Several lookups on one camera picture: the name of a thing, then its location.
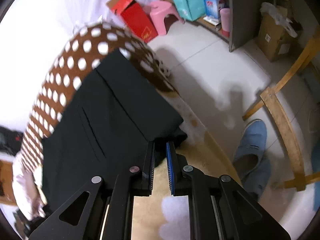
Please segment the black pants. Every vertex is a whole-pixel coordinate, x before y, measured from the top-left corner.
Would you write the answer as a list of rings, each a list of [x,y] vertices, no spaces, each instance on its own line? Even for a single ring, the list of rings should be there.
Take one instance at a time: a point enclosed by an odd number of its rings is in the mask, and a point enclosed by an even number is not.
[[[44,138],[42,191],[57,210],[93,176],[113,186],[148,143],[187,134],[183,118],[119,51],[84,79],[52,135]]]

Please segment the blue slipper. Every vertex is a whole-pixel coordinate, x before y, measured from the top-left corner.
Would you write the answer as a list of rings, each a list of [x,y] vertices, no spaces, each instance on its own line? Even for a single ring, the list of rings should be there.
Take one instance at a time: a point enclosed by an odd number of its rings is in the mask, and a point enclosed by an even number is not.
[[[248,123],[236,149],[233,166],[244,189],[256,201],[262,196],[271,176],[271,163],[265,154],[267,128],[263,120]]]

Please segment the pink white quilt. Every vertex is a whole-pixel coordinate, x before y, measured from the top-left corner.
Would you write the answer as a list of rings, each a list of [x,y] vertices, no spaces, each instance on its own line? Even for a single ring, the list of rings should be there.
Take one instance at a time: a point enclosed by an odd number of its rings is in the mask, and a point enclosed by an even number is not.
[[[34,172],[29,172],[24,168],[22,160],[19,152],[12,163],[12,190],[16,204],[27,220],[45,217],[43,207],[47,200],[42,191],[42,165]]]

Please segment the beige brown polka-dot blanket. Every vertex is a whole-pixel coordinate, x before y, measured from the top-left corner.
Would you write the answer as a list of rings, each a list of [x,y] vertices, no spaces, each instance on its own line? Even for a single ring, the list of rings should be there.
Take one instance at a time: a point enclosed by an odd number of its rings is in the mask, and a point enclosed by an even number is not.
[[[31,220],[60,207],[93,176],[113,186],[154,139],[171,138],[204,173],[236,172],[168,81],[152,49],[127,31],[83,27],[55,59],[13,164],[17,206]]]

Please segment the brown cardboard box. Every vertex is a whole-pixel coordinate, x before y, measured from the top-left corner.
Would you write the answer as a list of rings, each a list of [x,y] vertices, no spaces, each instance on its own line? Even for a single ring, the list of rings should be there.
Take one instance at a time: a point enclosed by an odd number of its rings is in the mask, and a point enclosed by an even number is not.
[[[276,61],[288,54],[298,33],[293,26],[289,9],[264,2],[260,12],[263,19],[256,43],[269,61]]]

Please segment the wooden bookshelf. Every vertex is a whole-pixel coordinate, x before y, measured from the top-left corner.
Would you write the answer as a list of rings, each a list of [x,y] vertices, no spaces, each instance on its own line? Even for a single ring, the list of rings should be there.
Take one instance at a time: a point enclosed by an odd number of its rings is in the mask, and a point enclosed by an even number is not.
[[[228,43],[229,51],[233,52],[257,36],[261,24],[261,4],[263,2],[271,2],[272,0],[227,1],[231,11],[229,17],[229,37],[224,36],[221,30],[217,31],[212,24],[203,20],[203,18],[199,18],[194,24],[206,28],[211,33],[223,39]]]

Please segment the pink cylinder container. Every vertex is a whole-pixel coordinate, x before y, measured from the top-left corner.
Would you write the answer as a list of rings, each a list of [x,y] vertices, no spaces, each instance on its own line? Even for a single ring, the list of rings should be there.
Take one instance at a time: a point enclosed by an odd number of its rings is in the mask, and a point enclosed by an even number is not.
[[[230,12],[229,8],[223,8],[220,10],[222,34],[226,37],[229,37],[230,35]]]

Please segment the red cardboard box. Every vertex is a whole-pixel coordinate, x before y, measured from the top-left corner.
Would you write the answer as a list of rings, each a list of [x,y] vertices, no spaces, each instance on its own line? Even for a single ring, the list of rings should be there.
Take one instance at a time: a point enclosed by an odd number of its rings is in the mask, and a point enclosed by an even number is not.
[[[144,42],[148,43],[158,36],[149,16],[136,0],[109,0],[106,6]]]

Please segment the blue white tissue pack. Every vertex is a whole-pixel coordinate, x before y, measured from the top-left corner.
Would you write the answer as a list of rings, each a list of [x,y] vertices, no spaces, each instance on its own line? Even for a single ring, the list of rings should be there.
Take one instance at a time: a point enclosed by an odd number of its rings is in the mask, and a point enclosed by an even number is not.
[[[220,10],[225,7],[226,0],[204,0],[206,15],[220,20]]]

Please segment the pink plastic stool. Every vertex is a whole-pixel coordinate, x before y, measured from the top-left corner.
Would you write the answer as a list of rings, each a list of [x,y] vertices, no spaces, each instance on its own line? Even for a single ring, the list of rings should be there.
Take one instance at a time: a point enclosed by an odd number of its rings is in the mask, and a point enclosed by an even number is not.
[[[182,22],[183,24],[185,23],[185,20],[180,17],[175,6],[168,1],[153,1],[150,4],[144,6],[143,10],[151,18],[159,36],[164,36],[167,34],[167,29],[165,26],[165,18],[167,16],[173,15],[180,22]]]

